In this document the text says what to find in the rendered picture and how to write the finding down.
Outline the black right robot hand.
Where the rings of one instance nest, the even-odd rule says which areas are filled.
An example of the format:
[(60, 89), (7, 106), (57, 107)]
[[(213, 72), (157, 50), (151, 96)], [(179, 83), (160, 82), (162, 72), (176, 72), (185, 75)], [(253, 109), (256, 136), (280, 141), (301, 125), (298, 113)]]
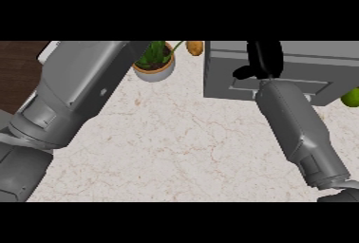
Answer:
[(281, 77), (284, 71), (284, 51), (280, 41), (247, 42), (249, 65), (234, 71), (234, 77), (244, 80), (256, 77), (259, 80)]

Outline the grey drawer cabinet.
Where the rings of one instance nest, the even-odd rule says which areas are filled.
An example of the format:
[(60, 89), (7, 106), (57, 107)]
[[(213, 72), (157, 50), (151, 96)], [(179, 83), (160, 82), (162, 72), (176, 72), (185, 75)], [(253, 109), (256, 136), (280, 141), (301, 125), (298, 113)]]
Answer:
[[(327, 106), (359, 86), (359, 41), (283, 41), (284, 72), (315, 106)], [(256, 77), (238, 80), (234, 71), (249, 65), (246, 41), (206, 41), (205, 96), (253, 101)]]

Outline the brown potato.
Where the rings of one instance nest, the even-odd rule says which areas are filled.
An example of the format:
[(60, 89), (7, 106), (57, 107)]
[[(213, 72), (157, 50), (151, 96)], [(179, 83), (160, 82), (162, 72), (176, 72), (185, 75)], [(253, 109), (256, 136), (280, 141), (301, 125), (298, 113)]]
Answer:
[(193, 56), (200, 56), (205, 52), (205, 42), (203, 41), (188, 41), (187, 49)]

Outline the green round fruit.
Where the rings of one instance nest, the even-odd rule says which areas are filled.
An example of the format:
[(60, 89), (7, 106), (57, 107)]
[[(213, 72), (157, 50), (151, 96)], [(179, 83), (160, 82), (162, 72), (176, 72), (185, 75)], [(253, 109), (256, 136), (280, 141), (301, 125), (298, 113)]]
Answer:
[(348, 107), (359, 107), (359, 87), (342, 96), (342, 102)]

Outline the potted green plant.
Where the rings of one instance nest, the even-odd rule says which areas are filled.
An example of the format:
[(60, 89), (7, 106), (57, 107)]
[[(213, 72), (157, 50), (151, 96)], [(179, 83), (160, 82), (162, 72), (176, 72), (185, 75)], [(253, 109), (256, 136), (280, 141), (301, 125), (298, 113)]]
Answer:
[(175, 52), (182, 42), (175, 47), (166, 41), (153, 41), (141, 57), (134, 63), (138, 77), (148, 83), (165, 81), (176, 68)]

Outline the white panel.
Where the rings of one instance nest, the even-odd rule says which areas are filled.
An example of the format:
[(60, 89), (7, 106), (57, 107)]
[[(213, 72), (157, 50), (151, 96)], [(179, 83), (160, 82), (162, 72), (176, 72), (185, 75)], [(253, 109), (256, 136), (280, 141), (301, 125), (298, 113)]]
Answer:
[(52, 54), (54, 50), (57, 49), (58, 45), (61, 44), (60, 41), (52, 41), (48, 46), (43, 48), (42, 53), (39, 55), (39, 62), (45, 64), (49, 55)]

